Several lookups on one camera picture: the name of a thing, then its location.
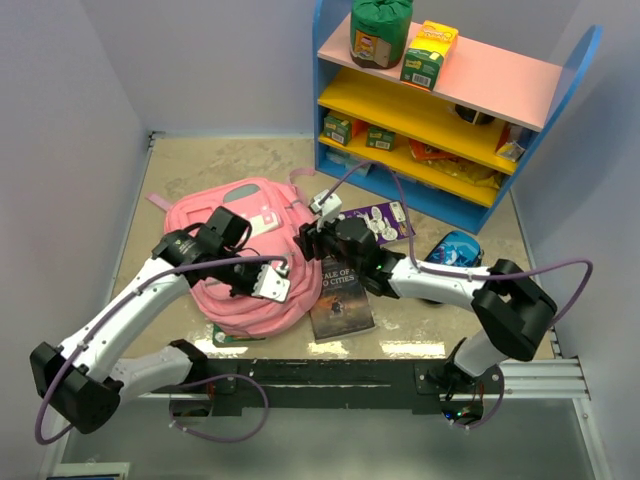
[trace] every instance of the green cylindrical container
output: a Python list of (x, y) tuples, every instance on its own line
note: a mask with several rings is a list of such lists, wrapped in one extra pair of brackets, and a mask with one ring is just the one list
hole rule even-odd
[(413, 0), (354, 0), (351, 58), (365, 68), (395, 67), (407, 43)]

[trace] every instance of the blue shelf frame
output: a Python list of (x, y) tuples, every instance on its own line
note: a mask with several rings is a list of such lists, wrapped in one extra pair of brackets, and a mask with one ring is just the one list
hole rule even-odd
[[(340, 65), (318, 58), (318, 49), (351, 11), (352, 0), (317, 0), (313, 18), (313, 101), (314, 101), (314, 153), (315, 168), (319, 172), (333, 177), (342, 177), (346, 169), (327, 159), (327, 146), (318, 138), (327, 109), (318, 105), (318, 97), (331, 83)], [(587, 30), (573, 49), (563, 66), (555, 89), (547, 121), (540, 133), (537, 133), (531, 146), (518, 162), (515, 173), (503, 184), (491, 208), (463, 200), (455, 195), (429, 188), (427, 186), (400, 179), (410, 208), (437, 218), (457, 228), (477, 234), (491, 217), (505, 197), (513, 182), (525, 169), (540, 144), (556, 124), (558, 118), (578, 89), (598, 49), (602, 27), (594, 25)], [(373, 168), (366, 177), (351, 175), (349, 183), (376, 193), (390, 200), (399, 200), (395, 183), (388, 172)]]

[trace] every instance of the shelf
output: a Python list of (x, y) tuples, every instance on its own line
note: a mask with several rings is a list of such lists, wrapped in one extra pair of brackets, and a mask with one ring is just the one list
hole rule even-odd
[(421, 182), (428, 183), (434, 187), (440, 188), (446, 192), (452, 193), (459, 197), (477, 203), (484, 207), (490, 207), (498, 195), (498, 191), (494, 188), (476, 187), (462, 180), (447, 175), (414, 162), (411, 157), (409, 142), (405, 137), (397, 136), (396, 148), (391, 152), (371, 148), (366, 146), (367, 132), (362, 132), (353, 138), (349, 144), (344, 147), (339, 143), (331, 140), (324, 135), (318, 139), (321, 143), (330, 147), (353, 153), (367, 160), (375, 160), (388, 165), (398, 173), (415, 178)]
[(415, 88), (343, 68), (318, 104), (511, 175), (517, 165), (495, 155), (503, 120), (471, 125), (451, 104)]
[[(346, 173), (344, 165), (333, 163), (323, 153), (319, 157), (316, 169), (336, 178)], [(474, 234), (480, 230), (482, 218), (487, 213), (485, 207), (467, 202), (442, 190), (408, 182), (402, 178), (399, 180), (407, 203), (412, 209)], [(353, 174), (347, 182), (389, 200), (400, 198), (395, 183), (384, 170), (373, 168), (366, 177)]]
[[(349, 29), (350, 15), (347, 15), (320, 47), (318, 58), (429, 95), (400, 83), (402, 62), (388, 70), (363, 69), (356, 65), (350, 54)], [(411, 24), (407, 43), (419, 29), (420, 24)], [(562, 67), (557, 65), (459, 37), (432, 96), (541, 131), (561, 72)]]

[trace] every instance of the table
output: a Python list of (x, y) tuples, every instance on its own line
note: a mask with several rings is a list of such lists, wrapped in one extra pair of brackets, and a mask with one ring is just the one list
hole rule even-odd
[[(163, 234), (164, 212), (145, 199), (157, 193), (171, 202), (190, 193), (246, 177), (263, 176), (286, 181), (295, 168), (313, 164), (313, 141), (308, 138), (158, 138), (117, 274), (114, 294), (121, 291), (150, 255)], [(299, 177), (295, 183), (311, 197), (329, 188), (335, 179), (323, 174)], [(385, 199), (352, 185), (337, 192), (344, 208), (356, 208)], [(452, 227), (411, 211), (416, 230), (416, 252), (424, 257)], [(478, 240), (486, 264), (508, 258), (522, 268), (529, 266), (521, 232), (511, 201), (503, 201)], [(389, 248), (408, 253), (406, 240)], [(130, 345), (125, 357), (153, 353), (170, 341), (184, 338), (209, 357), (271, 359), (393, 359), (443, 358), (458, 341), (480, 328), (474, 314), (452, 306), (430, 307), (416, 299), (394, 300), (369, 295), (377, 328), (339, 341), (316, 344), (308, 315), (288, 331), (248, 346), (216, 347), (212, 324), (190, 296), (171, 304)], [(553, 358), (547, 337), (537, 359)]]

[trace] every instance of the purple cable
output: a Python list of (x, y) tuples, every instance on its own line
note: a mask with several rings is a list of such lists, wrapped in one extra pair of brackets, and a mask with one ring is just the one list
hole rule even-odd
[[(276, 256), (276, 255), (268, 255), (268, 256), (257, 256), (257, 257), (224, 258), (224, 259), (221, 259), (221, 260), (212, 260), (210, 262), (203, 262), (203, 263), (198, 263), (198, 264), (195, 264), (195, 265), (185, 265), (185, 266), (181, 266), (181, 267), (177, 267), (177, 268), (171, 268), (171, 269), (166, 270), (164, 272), (160, 272), (157, 275), (154, 275), (153, 277), (149, 278), (145, 282), (141, 283), (138, 286), (138, 289), (139, 289), (139, 291), (142, 291), (142, 290), (146, 289), (149, 285), (151, 285), (153, 282), (155, 282), (156, 280), (158, 280), (158, 279), (160, 279), (162, 277), (165, 277), (167, 275), (171, 275), (171, 274), (179, 274), (179, 273), (184, 273), (184, 272), (190, 272), (190, 271), (193, 271), (193, 270), (202, 270), (204, 268), (221, 267), (223, 265), (235, 265), (237, 263), (271, 262), (271, 261), (275, 261), (275, 260), (279, 260), (279, 261), (283, 262), (284, 265), (287, 264), (287, 259), (285, 257)], [(60, 440), (63, 436), (65, 436), (67, 433), (69, 433), (69, 431), (71, 431), (71, 429), (73, 428), (72, 425), (67, 425), (64, 429), (62, 429), (60, 432), (58, 432), (53, 437), (51, 437), (51, 438), (44, 438), (43, 437), (43, 435), (42, 435), (42, 423), (44, 421), (44, 415), (45, 415), (45, 413), (47, 411), (47, 407), (49, 406), (49, 403), (51, 402), (51, 397), (53, 397), (53, 392), (56, 391), (56, 388), (58, 388), (58, 385), (60, 385), (60, 382), (62, 381), (62, 378), (65, 376), (65, 374), (69, 370), (69, 367), (71, 367), (73, 362), (78, 358), (78, 356), (82, 352), (83, 344), (88, 344), (93, 339), (93, 337), (96, 335), (96, 333), (98, 333), (102, 329), (102, 327), (104, 327), (106, 325), (106, 323), (109, 320), (111, 320), (111, 318), (122, 307), (124, 307), (127, 303), (129, 303), (135, 296), (136, 296), (136, 294), (134, 292), (128, 293), (120, 301), (118, 301), (109, 311), (107, 311), (102, 316), (102, 318), (99, 321), (96, 322), (96, 324), (93, 326), (93, 328), (91, 328), (91, 330), (89, 330), (87, 332), (87, 334), (82, 339), (82, 342), (80, 342), (80, 344), (71, 353), (71, 355), (69, 355), (69, 358), (67, 358), (67, 360), (62, 364), (62, 367), (60, 367), (60, 370), (58, 370), (58, 373), (56, 373), (55, 377), (53, 377), (53, 381), (51, 382), (51, 385), (49, 385), (49, 388), (47, 389), (47, 391), (44, 394), (44, 398), (42, 399), (42, 404), (40, 405), (40, 408), (38, 409), (38, 415), (36, 416), (35, 437), (36, 437), (36, 442), (38, 442), (40, 445), (50, 445), (50, 444)], [(265, 403), (265, 409), (266, 408), (268, 408), (268, 402)]]
[(187, 428), (181, 425), (180, 423), (178, 423), (178, 421), (176, 420), (176, 417), (173, 415), (173, 411), (169, 409), (169, 417), (171, 418), (171, 420), (173, 420), (173, 422), (178, 426), (178, 428), (181, 431), (188, 433), (190, 435), (194, 435), (196, 437), (203, 438), (204, 440), (210, 440), (212, 442), (238, 443), (253, 437), (256, 433), (258, 433), (262, 429), (262, 427), (264, 427), (264, 424), (267, 421), (267, 417), (269, 416), (269, 399), (267, 398), (267, 393), (264, 391), (264, 388), (262, 388), (262, 386), (251, 377), (247, 377), (246, 375), (240, 375), (237, 373), (227, 373), (222, 375), (216, 375), (215, 377), (206, 378), (204, 380), (198, 380), (197, 382), (185, 383), (180, 385), (180, 388), (198, 387), (200, 385), (205, 385), (211, 382), (217, 382), (218, 380), (227, 379), (229, 377), (245, 380), (249, 382), (251, 385), (253, 385), (254, 387), (256, 387), (258, 392), (260, 392), (260, 395), (262, 396), (262, 401), (264, 404), (264, 409), (262, 412), (262, 418), (258, 422), (258, 425), (256, 425), (255, 428), (253, 428), (253, 430), (239, 437), (218, 437), (215, 435), (208, 435), (206, 433), (198, 432), (197, 430), (192, 430), (190, 428)]
[[(395, 172), (389, 168), (389, 166), (385, 165), (384, 163), (380, 163), (380, 162), (376, 162), (376, 161), (363, 161), (360, 162), (359, 164), (353, 166), (351, 169), (349, 169), (347, 171), (347, 173), (345, 173), (342, 178), (340, 178), (334, 185), (333, 187), (331, 187), (329, 189), (329, 191), (327, 192), (327, 194), (322, 198), (322, 200), (320, 200), (320, 202), (318, 202), (320, 205), (322, 205), (327, 198), (329, 198), (331, 196), (331, 194), (333, 192), (335, 192), (338, 187), (344, 183), (344, 181), (349, 178), (351, 176), (351, 174), (353, 174), (356, 170), (358, 170), (361, 167), (365, 167), (367, 165), (377, 165), (377, 166), (381, 166), (384, 169), (386, 169), (390, 174), (391, 177), (393, 178), (393, 181), (396, 184), (396, 187), (398, 189), (398, 194), (400, 195), (400, 203), (402, 204), (402, 210), (404, 211), (404, 215), (407, 218), (407, 229), (409, 230), (409, 259), (411, 260), (411, 263), (413, 263), (413, 266), (416, 267), (416, 269), (418, 269), (421, 272), (425, 272), (425, 273), (429, 273), (432, 275), (440, 275), (443, 277), (452, 277), (452, 278), (463, 278), (463, 279), (468, 279), (468, 280), (489, 280), (489, 281), (501, 281), (501, 280), (521, 280), (523, 278), (529, 278), (533, 275), (539, 275), (541, 273), (546, 273), (546, 272), (550, 272), (552, 270), (557, 270), (559, 268), (563, 268), (563, 267), (567, 267), (569, 265), (575, 265), (578, 263), (584, 263), (587, 266), (587, 270), (584, 273), (584, 276), (582, 277), (582, 280), (580, 281), (580, 284), (578, 285), (578, 288), (576, 288), (575, 292), (573, 292), (573, 295), (571, 295), (571, 297), (569, 298), (569, 301), (567, 302), (567, 304), (560, 310), (560, 312), (558, 312), (556, 314), (556, 316), (551, 320), (551, 323), (549, 324), (548, 328), (551, 328), (552, 326), (554, 326), (556, 323), (558, 323), (558, 321), (565, 316), (565, 314), (571, 309), (571, 307), (573, 307), (573, 305), (576, 303), (576, 301), (578, 300), (578, 298), (580, 297), (580, 295), (582, 294), (582, 292), (584, 291), (585, 287), (587, 286), (587, 283), (589, 282), (589, 279), (591, 278), (591, 275), (593, 273), (593, 262), (591, 260), (589, 260), (588, 258), (573, 258), (570, 260), (565, 260), (563, 262), (557, 262), (554, 263), (552, 265), (549, 265), (547, 267), (541, 267), (541, 268), (534, 268), (532, 270), (529, 270), (528, 272), (520, 272), (520, 273), (510, 273), (507, 275), (467, 275), (465, 273), (457, 273), (457, 272), (443, 272), (440, 270), (435, 270), (432, 268), (427, 268), (427, 267), (422, 267), (418, 265), (418, 262), (416, 261), (416, 255), (415, 255), (415, 250), (414, 250), (414, 239), (413, 239), (413, 228), (411, 228), (411, 219), (409, 218), (409, 207), (407, 205), (407, 200), (404, 196), (404, 190), (402, 189), (402, 185), (400, 184), (400, 181), (398, 180), (398, 177), (396, 176)], [(497, 365), (498, 367), (498, 381), (500, 384), (500, 395), (498, 396), (498, 400), (496, 401), (496, 404), (493, 406), (493, 408), (491, 409), (491, 411), (483, 416), (483, 418), (477, 422), (474, 423), (473, 425), (469, 425), (468, 428), (471, 429), (475, 429), (478, 428), (482, 425), (484, 425), (485, 423), (487, 423), (497, 412), (498, 409), (500, 408), (500, 405), (502, 405), (502, 400), (504, 399), (504, 374), (502, 373), (502, 369), (500, 368), (499, 365)], [(467, 428), (467, 426), (465, 425), (459, 425), (462, 428)]]

